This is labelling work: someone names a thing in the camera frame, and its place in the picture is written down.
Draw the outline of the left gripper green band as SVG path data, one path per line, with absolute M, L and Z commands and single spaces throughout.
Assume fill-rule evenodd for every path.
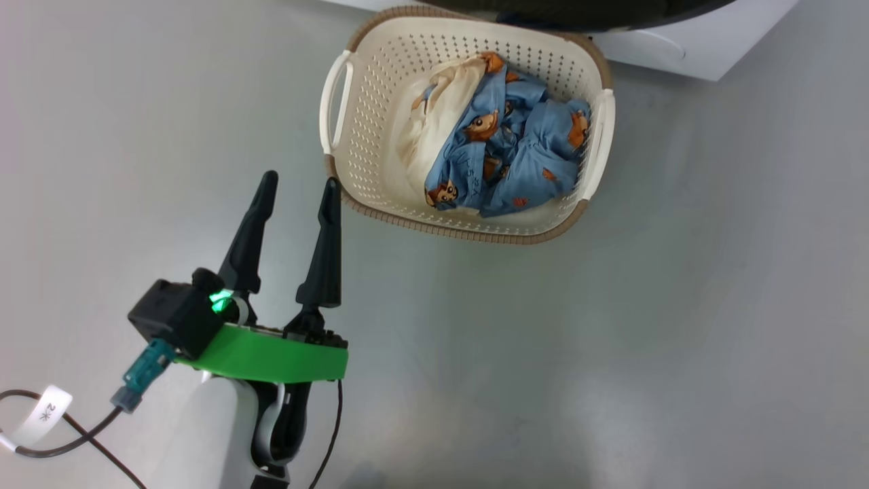
M 237 229 L 218 275 L 224 289 L 211 295 L 225 324 L 198 359 L 178 355 L 177 364 L 215 376 L 269 383 L 342 380 L 350 344 L 326 328 L 320 310 L 342 304 L 341 183 L 329 177 L 318 211 L 320 231 L 305 281 L 296 291 L 301 310 L 282 329 L 256 325 L 241 291 L 261 288 L 259 263 L 267 221 L 274 210 L 279 176 L 266 171 Z

